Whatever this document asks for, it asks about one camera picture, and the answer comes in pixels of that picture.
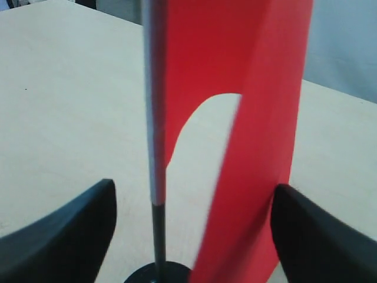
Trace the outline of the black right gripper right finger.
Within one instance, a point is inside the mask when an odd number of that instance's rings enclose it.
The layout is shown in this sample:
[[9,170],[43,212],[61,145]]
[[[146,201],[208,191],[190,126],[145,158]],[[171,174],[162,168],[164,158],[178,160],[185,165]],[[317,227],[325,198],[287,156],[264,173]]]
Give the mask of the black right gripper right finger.
[[272,238],[289,282],[376,282],[376,241],[279,184]]

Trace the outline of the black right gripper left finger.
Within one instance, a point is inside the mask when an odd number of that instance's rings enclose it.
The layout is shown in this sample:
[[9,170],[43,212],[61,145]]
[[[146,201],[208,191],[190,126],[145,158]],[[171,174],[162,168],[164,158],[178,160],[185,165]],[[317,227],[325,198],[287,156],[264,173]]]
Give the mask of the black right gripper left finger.
[[1,282],[95,282],[117,221],[103,179],[42,219],[1,238]]

